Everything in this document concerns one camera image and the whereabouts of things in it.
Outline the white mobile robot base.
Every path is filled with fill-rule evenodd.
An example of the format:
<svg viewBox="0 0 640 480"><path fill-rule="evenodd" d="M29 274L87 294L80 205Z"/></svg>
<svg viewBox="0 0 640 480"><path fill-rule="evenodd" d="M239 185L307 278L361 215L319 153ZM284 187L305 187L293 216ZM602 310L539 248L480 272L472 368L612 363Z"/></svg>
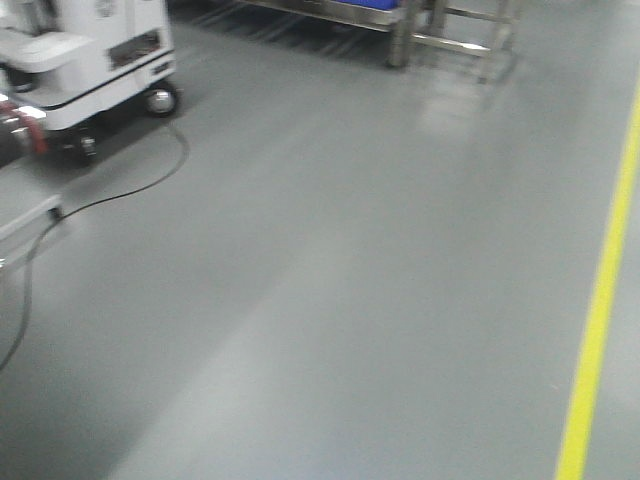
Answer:
<svg viewBox="0 0 640 480"><path fill-rule="evenodd" d="M2 2L2 159L58 147L90 163L94 117L132 99L178 110L175 69L165 1Z"/></svg>

